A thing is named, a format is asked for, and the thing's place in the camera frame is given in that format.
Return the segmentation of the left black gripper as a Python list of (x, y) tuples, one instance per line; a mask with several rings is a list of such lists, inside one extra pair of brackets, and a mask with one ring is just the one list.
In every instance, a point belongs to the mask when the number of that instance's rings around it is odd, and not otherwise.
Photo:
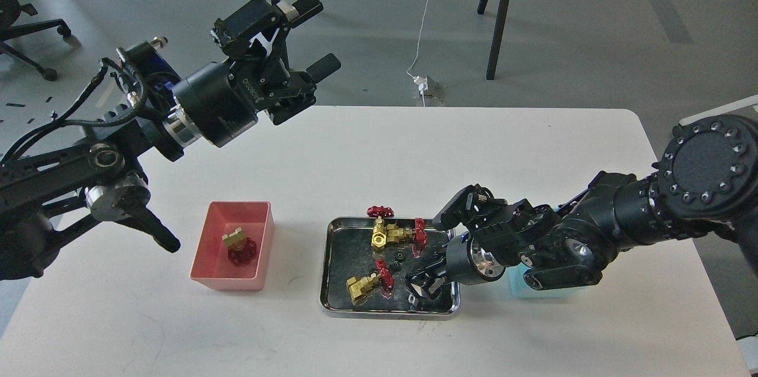
[[(317, 83), (339, 70), (341, 61), (328, 53), (307, 69), (290, 72), (286, 37), (323, 9), (320, 0), (276, 5), (251, 0), (214, 22), (211, 36), (226, 61), (211, 62), (172, 88), (176, 107), (201, 137), (224, 147), (252, 128), (260, 112), (279, 125), (315, 104)], [(261, 65), (276, 59), (282, 64), (263, 75), (252, 61), (244, 61), (251, 58)]]

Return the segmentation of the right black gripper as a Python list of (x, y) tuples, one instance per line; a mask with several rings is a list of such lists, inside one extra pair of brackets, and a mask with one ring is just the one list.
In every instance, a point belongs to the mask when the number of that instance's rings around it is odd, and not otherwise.
[[(408, 302), (412, 310), (448, 310), (451, 307), (450, 283), (478, 285), (495, 282), (505, 271), (506, 267), (474, 237), (456, 236), (406, 274)], [(410, 283), (415, 283), (415, 290)]]

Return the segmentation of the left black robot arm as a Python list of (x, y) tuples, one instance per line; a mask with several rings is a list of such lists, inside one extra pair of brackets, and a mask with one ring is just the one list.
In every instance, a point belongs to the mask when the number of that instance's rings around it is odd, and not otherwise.
[(157, 38), (103, 59), (76, 107), (113, 70), (125, 104), (95, 121), (59, 118), (31, 131), (2, 159), (2, 279), (39, 278), (60, 250), (103, 221), (153, 237), (176, 252), (181, 243), (147, 207), (148, 180), (138, 161), (157, 149), (176, 161), (200, 138), (223, 147), (252, 128), (258, 113), (282, 124), (315, 103), (317, 83), (341, 64), (327, 54), (292, 70), (286, 37), (323, 10), (320, 0), (275, 5), (251, 0), (214, 22), (224, 53), (187, 78), (158, 51)]

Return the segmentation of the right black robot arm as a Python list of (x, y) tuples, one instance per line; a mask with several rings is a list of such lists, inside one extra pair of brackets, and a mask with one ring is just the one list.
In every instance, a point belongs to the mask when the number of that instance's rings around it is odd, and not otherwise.
[(558, 209), (509, 204), (484, 186), (466, 186), (432, 224), (467, 231), (406, 275), (407, 286), (433, 301), (448, 283), (495, 282), (524, 265), (528, 289), (586, 287), (620, 252), (709, 233), (739, 245), (755, 269), (756, 142), (756, 121), (739, 115), (676, 126), (650, 176), (601, 171)]

